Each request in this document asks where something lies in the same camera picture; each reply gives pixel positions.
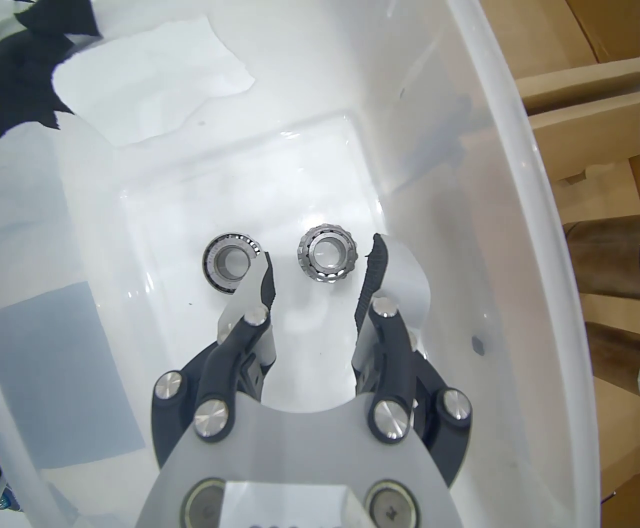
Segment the white plastic bin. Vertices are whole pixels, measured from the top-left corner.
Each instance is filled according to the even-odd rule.
[[[132,527],[157,476],[155,379],[216,337],[200,259],[252,235],[273,259],[278,361],[263,403],[353,397],[372,234],[431,284],[420,340],[474,405],[452,488],[465,526],[599,526],[580,306],[515,84],[476,0],[98,0],[105,39],[206,13],[256,79],[120,149],[73,115],[0,140],[0,466],[35,528]],[[347,280],[300,236],[350,230]],[[15,515],[2,515],[12,526]]]

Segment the black fabric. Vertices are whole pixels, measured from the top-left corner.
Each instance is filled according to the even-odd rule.
[[[30,121],[58,128],[54,112],[71,113],[51,84],[74,46],[65,34],[100,36],[90,0],[39,0],[15,18],[27,29],[0,40],[0,138]]]
[[[38,0],[15,18],[34,33],[100,36],[90,0]]]
[[[0,41],[0,137],[29,121],[58,128],[54,112],[71,112],[53,91],[51,75],[72,46],[65,36],[30,31]]]

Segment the screw head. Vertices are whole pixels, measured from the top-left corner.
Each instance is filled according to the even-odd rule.
[[[170,371],[164,373],[162,376],[158,378],[156,381],[156,386],[154,387],[154,394],[159,399],[171,399],[180,390],[180,386],[182,385],[182,374],[177,371]]]
[[[409,491],[397,482],[375,484],[367,494],[365,507],[378,528],[418,526],[418,507]]]
[[[186,495],[182,504],[182,526],[188,528],[217,527],[222,514],[225,482],[220,479],[205,479],[196,484]]]
[[[409,429],[409,416],[392,400],[380,400],[376,403],[373,421],[378,431],[391,440],[404,438]]]
[[[456,420],[466,420],[471,414],[471,402],[463,392],[448,388],[442,397],[445,411]]]
[[[373,299],[373,311],[380,317],[394,317],[398,313],[398,305],[388,297]]]
[[[227,425],[229,408],[219,399],[210,399],[200,404],[193,416],[193,427],[200,438],[217,435]]]
[[[260,326],[269,317],[269,310],[264,305],[258,305],[255,308],[247,310],[244,314],[244,320],[251,326]]]

